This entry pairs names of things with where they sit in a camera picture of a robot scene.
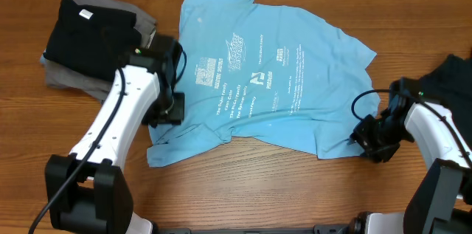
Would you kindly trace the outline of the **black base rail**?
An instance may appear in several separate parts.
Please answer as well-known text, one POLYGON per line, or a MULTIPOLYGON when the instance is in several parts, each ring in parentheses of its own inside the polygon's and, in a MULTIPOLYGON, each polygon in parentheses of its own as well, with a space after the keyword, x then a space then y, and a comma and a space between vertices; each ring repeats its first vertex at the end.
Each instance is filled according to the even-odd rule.
POLYGON ((160 228, 155 234, 348 234, 347 224, 319 224, 314 227, 296 228, 249 228, 220 230, 191 230, 190 228, 160 228))

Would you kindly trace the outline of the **dark navy garment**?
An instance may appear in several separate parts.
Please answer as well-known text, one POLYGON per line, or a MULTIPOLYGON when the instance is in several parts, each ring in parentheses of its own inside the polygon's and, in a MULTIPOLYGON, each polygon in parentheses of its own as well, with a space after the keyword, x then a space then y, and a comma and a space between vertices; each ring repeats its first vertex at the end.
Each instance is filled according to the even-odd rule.
POLYGON ((450 54, 434 71, 420 78, 425 96, 450 109, 455 126, 471 147, 471 59, 450 54))

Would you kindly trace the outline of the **folded black garment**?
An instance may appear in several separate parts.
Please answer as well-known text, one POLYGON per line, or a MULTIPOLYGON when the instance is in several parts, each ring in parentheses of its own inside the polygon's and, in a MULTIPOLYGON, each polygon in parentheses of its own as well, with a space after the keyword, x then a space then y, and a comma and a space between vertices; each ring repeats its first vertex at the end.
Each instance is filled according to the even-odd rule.
POLYGON ((119 56, 141 44, 136 14, 61 0, 43 57, 83 75, 112 82, 119 56))

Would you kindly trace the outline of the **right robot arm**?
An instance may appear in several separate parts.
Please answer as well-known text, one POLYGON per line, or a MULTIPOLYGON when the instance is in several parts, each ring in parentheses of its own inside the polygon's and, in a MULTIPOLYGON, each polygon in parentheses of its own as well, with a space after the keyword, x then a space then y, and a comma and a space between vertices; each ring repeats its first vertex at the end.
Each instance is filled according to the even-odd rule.
POLYGON ((351 139, 373 162, 388 162, 400 142, 415 142, 428 168, 402 213, 359 213, 343 233, 470 233, 471 150, 454 125, 451 110, 425 95, 418 80, 401 78, 385 91, 389 104, 379 118, 359 120, 351 139))

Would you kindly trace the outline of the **folded grey garment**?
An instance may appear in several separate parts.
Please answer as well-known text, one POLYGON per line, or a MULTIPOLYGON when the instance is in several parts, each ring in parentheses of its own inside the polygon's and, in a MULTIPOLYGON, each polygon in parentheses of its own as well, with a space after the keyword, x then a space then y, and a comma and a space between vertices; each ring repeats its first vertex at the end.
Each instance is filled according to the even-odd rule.
MULTIPOLYGON (((141 46, 148 48, 156 33, 156 19, 134 4, 119 0, 73 0, 79 5, 94 5, 112 9, 126 10, 136 14, 134 28, 141 34, 141 46)), ((45 59, 43 52, 40 62, 45 70, 45 84, 56 89, 81 89, 85 93, 99 100, 101 103, 107 98, 111 90, 111 83, 90 78, 65 66, 45 59)))

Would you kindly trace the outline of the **light blue printed t-shirt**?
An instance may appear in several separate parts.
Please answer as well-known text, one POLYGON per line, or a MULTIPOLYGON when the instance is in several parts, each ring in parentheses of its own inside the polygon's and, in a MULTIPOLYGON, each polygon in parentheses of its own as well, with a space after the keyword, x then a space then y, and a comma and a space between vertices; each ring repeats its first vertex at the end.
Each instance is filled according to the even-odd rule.
POLYGON ((376 115, 375 53, 357 38, 298 7, 255 0, 184 0, 179 41, 187 59, 176 90, 180 125, 150 128, 147 162, 164 167, 233 137, 253 137, 321 159, 359 156, 351 139, 361 117, 376 115))

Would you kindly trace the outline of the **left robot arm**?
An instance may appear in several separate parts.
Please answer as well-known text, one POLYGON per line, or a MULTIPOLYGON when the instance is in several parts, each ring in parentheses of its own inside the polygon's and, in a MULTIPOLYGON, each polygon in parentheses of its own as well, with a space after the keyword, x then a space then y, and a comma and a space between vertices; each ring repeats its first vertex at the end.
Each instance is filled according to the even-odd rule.
POLYGON ((138 216, 123 171, 141 125, 180 125, 182 92, 175 84, 187 55, 180 43, 156 35, 148 48, 118 59, 112 88, 91 127, 68 156, 51 155, 45 167, 48 202, 30 227, 49 215, 56 230, 93 234, 152 234, 159 228, 138 216))

